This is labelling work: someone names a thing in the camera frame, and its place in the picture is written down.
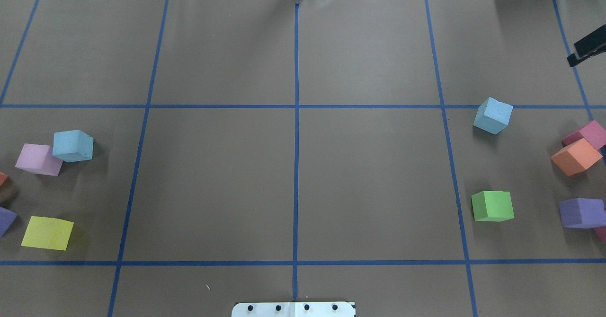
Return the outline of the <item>light blue foam block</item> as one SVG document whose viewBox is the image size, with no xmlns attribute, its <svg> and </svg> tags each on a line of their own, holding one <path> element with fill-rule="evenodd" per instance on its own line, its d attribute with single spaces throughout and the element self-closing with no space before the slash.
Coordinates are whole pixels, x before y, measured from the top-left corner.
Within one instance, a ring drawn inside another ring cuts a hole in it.
<svg viewBox="0 0 606 317">
<path fill-rule="evenodd" d="M 82 130 L 54 133 L 52 155 L 64 162 L 92 160 L 93 148 L 93 137 Z"/>
<path fill-rule="evenodd" d="M 489 97 L 478 108 L 473 125 L 491 134 L 499 134 L 509 125 L 513 106 Z"/>
</svg>

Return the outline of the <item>magenta foam block upper right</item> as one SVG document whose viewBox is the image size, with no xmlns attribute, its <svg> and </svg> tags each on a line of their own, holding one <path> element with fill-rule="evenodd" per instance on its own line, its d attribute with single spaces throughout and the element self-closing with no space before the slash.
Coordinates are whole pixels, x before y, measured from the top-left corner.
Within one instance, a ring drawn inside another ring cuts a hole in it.
<svg viewBox="0 0 606 317">
<path fill-rule="evenodd" d="M 606 130 L 593 120 L 563 138 L 562 144 L 566 146 L 581 139 L 585 139 L 594 149 L 599 150 L 606 144 Z"/>
</svg>

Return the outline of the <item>magenta foam block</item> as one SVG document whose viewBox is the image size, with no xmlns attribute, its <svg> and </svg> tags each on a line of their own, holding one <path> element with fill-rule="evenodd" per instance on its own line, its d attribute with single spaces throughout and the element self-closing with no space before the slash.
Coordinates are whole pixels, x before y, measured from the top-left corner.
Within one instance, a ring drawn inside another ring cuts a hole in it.
<svg viewBox="0 0 606 317">
<path fill-rule="evenodd" d="M 606 130 L 593 120 L 563 138 L 562 144 L 566 146 L 581 139 L 585 139 L 594 149 L 599 150 L 606 144 Z"/>
<path fill-rule="evenodd" d="M 600 242 L 606 243 L 606 226 L 600 226 L 593 228 L 593 231 Z"/>
</svg>

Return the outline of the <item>orange foam block right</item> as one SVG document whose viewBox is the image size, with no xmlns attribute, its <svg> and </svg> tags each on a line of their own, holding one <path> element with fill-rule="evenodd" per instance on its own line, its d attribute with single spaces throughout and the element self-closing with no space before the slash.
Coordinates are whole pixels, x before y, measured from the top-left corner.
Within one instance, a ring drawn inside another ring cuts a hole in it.
<svg viewBox="0 0 606 317">
<path fill-rule="evenodd" d="M 599 160 L 602 154 L 581 138 L 552 155 L 552 162 L 567 176 L 574 176 L 587 171 Z"/>
</svg>

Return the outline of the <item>orange foam block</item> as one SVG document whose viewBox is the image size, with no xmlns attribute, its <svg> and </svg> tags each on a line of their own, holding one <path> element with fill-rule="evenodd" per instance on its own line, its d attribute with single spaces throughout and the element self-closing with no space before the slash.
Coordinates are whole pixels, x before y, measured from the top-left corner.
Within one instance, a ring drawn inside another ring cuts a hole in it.
<svg viewBox="0 0 606 317">
<path fill-rule="evenodd" d="M 8 181 L 8 179 L 9 179 L 9 176 L 6 175 L 6 173 L 0 172 L 0 186 L 1 187 L 6 183 L 6 181 Z"/>
<path fill-rule="evenodd" d="M 574 176 L 587 171 L 599 160 L 602 154 L 581 138 L 552 155 L 552 162 L 567 176 Z"/>
</svg>

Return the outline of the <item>purple foam block right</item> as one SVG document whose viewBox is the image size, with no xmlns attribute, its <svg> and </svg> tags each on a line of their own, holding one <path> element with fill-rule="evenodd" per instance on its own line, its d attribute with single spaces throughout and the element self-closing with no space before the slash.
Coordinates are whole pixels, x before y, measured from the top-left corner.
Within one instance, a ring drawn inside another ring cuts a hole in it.
<svg viewBox="0 0 606 317">
<path fill-rule="evenodd" d="M 564 228 L 592 229 L 606 224 L 605 203 L 602 199 L 574 198 L 559 203 Z"/>
</svg>

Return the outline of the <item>purple foam block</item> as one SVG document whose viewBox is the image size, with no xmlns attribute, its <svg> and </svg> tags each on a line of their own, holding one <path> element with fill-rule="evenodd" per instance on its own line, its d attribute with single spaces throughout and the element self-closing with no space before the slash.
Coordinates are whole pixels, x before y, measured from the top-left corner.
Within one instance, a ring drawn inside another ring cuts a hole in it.
<svg viewBox="0 0 606 317">
<path fill-rule="evenodd" d="M 559 203 L 564 228 L 592 229 L 606 224 L 605 203 L 602 199 L 574 198 Z"/>
<path fill-rule="evenodd" d="M 3 237 L 18 215 L 4 207 L 0 207 L 0 237 Z"/>
</svg>

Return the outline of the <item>magenta foam block lower right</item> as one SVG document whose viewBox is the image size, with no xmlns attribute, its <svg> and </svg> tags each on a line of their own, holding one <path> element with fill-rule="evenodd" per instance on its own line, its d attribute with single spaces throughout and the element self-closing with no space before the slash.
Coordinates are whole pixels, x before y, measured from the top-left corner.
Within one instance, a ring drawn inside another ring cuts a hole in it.
<svg viewBox="0 0 606 317">
<path fill-rule="evenodd" d="M 606 243 L 606 226 L 600 226 L 593 228 L 593 231 L 600 242 Z"/>
</svg>

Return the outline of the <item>green foam block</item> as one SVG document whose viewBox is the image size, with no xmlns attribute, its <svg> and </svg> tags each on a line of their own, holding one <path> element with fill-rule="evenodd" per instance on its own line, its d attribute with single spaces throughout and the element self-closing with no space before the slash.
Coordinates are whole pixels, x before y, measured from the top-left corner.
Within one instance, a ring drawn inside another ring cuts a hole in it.
<svg viewBox="0 0 606 317">
<path fill-rule="evenodd" d="M 502 222 L 515 217 L 512 198 L 507 191 L 482 191 L 471 196 L 475 221 Z"/>
</svg>

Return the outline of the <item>light pink foam block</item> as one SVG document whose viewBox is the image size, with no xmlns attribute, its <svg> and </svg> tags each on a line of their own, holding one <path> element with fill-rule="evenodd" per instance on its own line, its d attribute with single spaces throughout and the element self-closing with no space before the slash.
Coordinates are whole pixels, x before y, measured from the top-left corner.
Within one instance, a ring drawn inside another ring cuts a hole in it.
<svg viewBox="0 0 606 317">
<path fill-rule="evenodd" d="M 58 176 L 62 164 L 62 159 L 54 157 L 51 145 L 24 144 L 15 168 L 38 175 Z"/>
</svg>

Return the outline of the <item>yellow foam block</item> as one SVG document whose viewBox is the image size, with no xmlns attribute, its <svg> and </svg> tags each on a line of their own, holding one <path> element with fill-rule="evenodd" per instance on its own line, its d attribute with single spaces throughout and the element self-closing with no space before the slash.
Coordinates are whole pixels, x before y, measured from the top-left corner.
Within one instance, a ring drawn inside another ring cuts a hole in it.
<svg viewBox="0 0 606 317">
<path fill-rule="evenodd" d="M 23 247 L 67 250 L 74 223 L 72 221 L 32 216 L 21 242 Z"/>
</svg>

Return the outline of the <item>orange foam block left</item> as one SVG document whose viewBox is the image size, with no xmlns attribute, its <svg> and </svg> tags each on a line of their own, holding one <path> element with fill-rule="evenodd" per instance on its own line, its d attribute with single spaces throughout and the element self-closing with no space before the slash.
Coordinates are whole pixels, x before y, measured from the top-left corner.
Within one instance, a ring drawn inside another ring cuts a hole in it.
<svg viewBox="0 0 606 317">
<path fill-rule="evenodd" d="M 0 186 L 1 187 L 6 183 L 6 181 L 8 181 L 8 179 L 9 179 L 9 176 L 6 175 L 6 173 L 0 172 Z"/>
</svg>

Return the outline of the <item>purple foam block left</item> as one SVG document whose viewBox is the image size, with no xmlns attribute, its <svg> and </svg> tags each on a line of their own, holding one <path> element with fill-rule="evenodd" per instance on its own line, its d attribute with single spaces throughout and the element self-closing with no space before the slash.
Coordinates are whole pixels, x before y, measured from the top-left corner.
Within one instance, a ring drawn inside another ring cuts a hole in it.
<svg viewBox="0 0 606 317">
<path fill-rule="evenodd" d="M 0 237 L 3 237 L 18 215 L 4 207 L 0 207 Z"/>
</svg>

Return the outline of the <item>white pedestal base plate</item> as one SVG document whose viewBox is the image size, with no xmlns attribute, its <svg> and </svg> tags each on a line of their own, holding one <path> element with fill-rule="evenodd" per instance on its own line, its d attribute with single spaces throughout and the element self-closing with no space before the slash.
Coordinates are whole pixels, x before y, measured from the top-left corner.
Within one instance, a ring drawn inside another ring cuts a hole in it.
<svg viewBox="0 0 606 317">
<path fill-rule="evenodd" d="M 354 302 L 242 302 L 234 305 L 232 317 L 355 317 Z"/>
</svg>

